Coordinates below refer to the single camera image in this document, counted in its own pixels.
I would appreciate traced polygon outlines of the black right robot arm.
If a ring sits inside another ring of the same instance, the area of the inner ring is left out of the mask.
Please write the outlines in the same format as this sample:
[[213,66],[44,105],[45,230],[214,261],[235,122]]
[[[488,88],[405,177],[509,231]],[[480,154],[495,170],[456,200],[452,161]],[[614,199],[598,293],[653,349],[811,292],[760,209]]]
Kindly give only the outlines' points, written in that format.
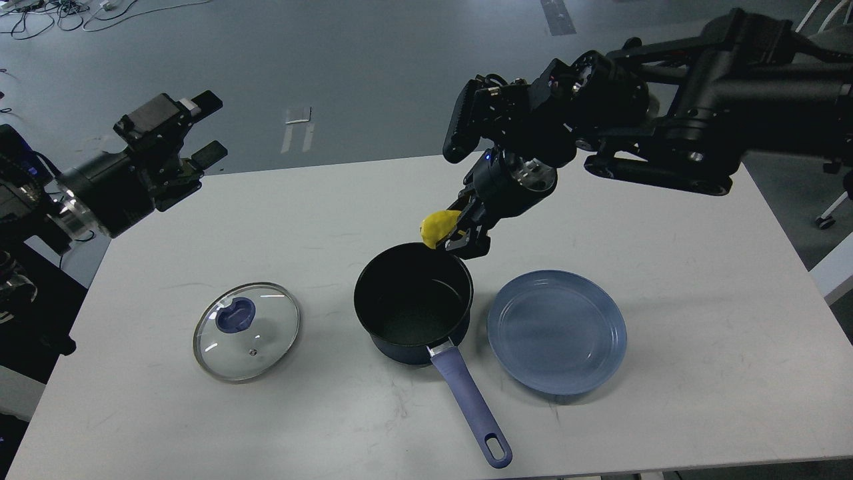
[[481,140],[429,241],[461,259],[488,254],[488,232],[552,194],[578,150],[603,179],[727,195],[750,150],[851,166],[851,54],[791,21],[732,9],[700,34],[554,59],[532,81],[477,75],[456,100],[442,154],[457,164]]

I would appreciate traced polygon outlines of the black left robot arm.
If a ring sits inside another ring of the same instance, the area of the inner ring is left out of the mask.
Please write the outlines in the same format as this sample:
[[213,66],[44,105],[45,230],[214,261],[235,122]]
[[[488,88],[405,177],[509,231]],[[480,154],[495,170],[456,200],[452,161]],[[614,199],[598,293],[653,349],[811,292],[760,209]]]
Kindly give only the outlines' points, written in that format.
[[73,353],[76,344],[68,335],[35,319],[39,283],[13,249],[36,237],[64,255],[88,233],[116,238],[194,194],[205,171],[228,151],[213,141],[183,157],[184,139],[222,107],[212,91],[180,100],[158,94],[115,123],[124,149],[103,151],[65,172],[11,125],[2,125],[2,323],[24,324],[50,350]]

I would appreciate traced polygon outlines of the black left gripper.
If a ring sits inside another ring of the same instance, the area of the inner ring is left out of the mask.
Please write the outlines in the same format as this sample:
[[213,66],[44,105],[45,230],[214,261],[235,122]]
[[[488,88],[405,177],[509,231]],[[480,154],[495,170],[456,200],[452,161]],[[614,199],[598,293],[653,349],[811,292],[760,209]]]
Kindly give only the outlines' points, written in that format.
[[180,100],[161,93],[123,115],[113,130],[127,143],[124,149],[103,151],[59,177],[64,197],[56,201],[55,224],[74,239],[87,230],[116,238],[194,194],[228,149],[213,141],[189,157],[180,152],[193,125],[222,107],[210,90]]

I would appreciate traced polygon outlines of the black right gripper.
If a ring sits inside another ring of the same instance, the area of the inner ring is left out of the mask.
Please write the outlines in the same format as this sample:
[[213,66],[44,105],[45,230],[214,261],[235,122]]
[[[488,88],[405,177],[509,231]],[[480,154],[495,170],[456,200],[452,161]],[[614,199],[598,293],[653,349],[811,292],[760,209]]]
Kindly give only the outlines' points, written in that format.
[[[447,209],[459,215],[444,236],[444,252],[459,259],[488,255],[493,221],[522,215],[548,197],[557,182],[557,170],[542,161],[503,148],[485,150],[464,177],[465,189]],[[467,222],[473,218],[485,222]]]

